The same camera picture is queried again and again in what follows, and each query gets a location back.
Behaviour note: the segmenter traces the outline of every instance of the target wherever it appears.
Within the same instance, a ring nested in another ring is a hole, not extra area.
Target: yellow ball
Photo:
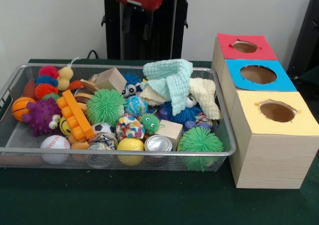
[[[59,91],[66,91],[69,88],[70,82],[66,79],[59,79],[57,89]]]
[[[137,138],[125,138],[118,144],[117,150],[144,151],[144,144]],[[118,155],[118,159],[126,166],[138,165],[143,158],[142,155]]]
[[[62,69],[59,70],[59,76],[60,76],[60,79],[66,79],[70,81],[71,78],[73,77],[73,71],[69,67],[63,67]]]
[[[60,130],[65,136],[69,136],[71,134],[71,128],[64,116],[60,120]]]

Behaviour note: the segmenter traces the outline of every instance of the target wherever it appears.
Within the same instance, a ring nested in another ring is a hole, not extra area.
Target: purple spiky ball
[[[29,125],[34,136],[52,134],[59,127],[61,110],[53,98],[38,103],[29,102],[26,107],[30,113],[24,114],[22,120]]]

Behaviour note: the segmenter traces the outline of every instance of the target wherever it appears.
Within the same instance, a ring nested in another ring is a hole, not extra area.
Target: light green washcloth
[[[144,65],[143,73],[148,81],[141,83],[141,88],[149,85],[162,97],[171,101],[172,113],[177,115],[186,107],[192,71],[193,64],[183,59],[147,63]]]

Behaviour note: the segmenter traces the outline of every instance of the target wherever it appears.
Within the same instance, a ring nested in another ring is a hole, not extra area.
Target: green spiky ball
[[[183,152],[222,152],[223,142],[209,129],[195,127],[187,131],[180,139],[178,151]],[[212,165],[216,157],[185,156],[182,161],[189,170],[205,171]]]
[[[87,102],[87,117],[91,124],[106,122],[113,128],[124,114],[125,99],[116,90],[101,89]]]
[[[146,134],[153,135],[160,128],[160,120],[151,113],[146,113],[140,118],[141,124],[144,126]]]
[[[42,100],[49,99],[50,97],[52,97],[55,101],[60,98],[60,96],[57,93],[50,93],[42,97]]]

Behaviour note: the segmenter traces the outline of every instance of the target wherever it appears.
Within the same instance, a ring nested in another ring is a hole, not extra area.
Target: orange ball
[[[35,88],[35,96],[38,98],[38,100],[42,99],[44,96],[50,93],[58,94],[59,91],[50,84],[39,84]]]
[[[14,101],[11,110],[15,119],[22,122],[22,115],[30,113],[30,110],[26,107],[29,102],[36,103],[35,100],[30,97],[21,97]]]

